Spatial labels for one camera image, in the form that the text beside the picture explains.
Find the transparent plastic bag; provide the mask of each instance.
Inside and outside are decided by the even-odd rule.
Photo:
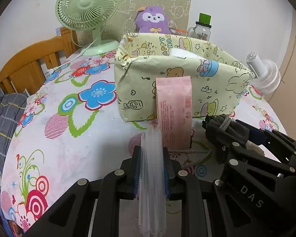
[[[141,137],[138,225],[144,237],[160,237],[166,231],[166,195],[161,130],[148,124]]]

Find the fan base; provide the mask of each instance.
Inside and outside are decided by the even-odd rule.
[[[92,45],[88,50],[86,48],[82,48],[83,56],[92,56],[98,55],[106,52],[113,51],[117,49],[119,46],[119,42],[115,40],[102,40],[101,44]]]

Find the pink tissue pack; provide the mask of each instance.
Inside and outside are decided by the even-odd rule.
[[[157,118],[162,145],[169,150],[190,148],[192,129],[191,77],[156,78]]]

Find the fan stand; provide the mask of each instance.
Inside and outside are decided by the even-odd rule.
[[[82,48],[83,56],[92,56],[102,53],[107,53],[116,50],[119,46],[119,42],[116,40],[101,40],[100,26],[92,29],[93,40],[96,40],[88,49]]]

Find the jar handle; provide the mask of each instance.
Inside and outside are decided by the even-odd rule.
[[[190,30],[193,29],[194,30],[195,27],[189,27],[186,33],[186,37],[188,37],[188,34],[190,33]]]

